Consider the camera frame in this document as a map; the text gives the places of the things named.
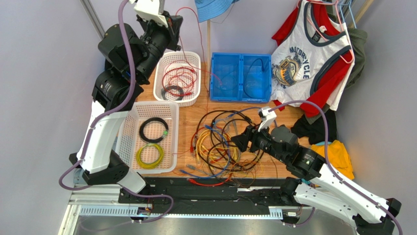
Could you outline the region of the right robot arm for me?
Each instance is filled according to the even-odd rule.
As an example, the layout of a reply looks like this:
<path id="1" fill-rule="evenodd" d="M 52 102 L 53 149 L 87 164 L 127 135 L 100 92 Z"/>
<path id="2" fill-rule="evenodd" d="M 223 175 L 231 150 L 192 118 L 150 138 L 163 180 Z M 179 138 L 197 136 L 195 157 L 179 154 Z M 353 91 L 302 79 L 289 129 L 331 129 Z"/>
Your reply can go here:
<path id="1" fill-rule="evenodd" d="M 339 171 L 332 169 L 325 157 L 299 145 L 298 137 L 284 125 L 258 130 L 247 126 L 231 138 L 241 152 L 261 150 L 286 165 L 293 174 L 281 186 L 290 201 L 309 205 L 337 217 L 358 235 L 392 235 L 401 203 L 376 196 Z"/>

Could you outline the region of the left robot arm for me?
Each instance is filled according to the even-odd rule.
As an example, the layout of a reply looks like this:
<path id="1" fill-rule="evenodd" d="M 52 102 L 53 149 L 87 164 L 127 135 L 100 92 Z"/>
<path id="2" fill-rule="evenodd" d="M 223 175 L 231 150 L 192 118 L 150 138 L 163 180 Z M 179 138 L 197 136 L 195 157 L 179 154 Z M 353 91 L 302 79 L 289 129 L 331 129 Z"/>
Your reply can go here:
<path id="1" fill-rule="evenodd" d="M 143 92 L 166 50 L 178 51 L 183 17 L 162 13 L 167 26 L 138 17 L 144 34 L 138 36 L 127 23 L 110 27 L 98 44 L 105 70 L 92 92 L 92 112 L 80 150 L 69 156 L 71 168 L 83 169 L 87 186 L 118 184 L 129 192 L 142 191 L 146 182 L 113 150 L 116 135 Z"/>

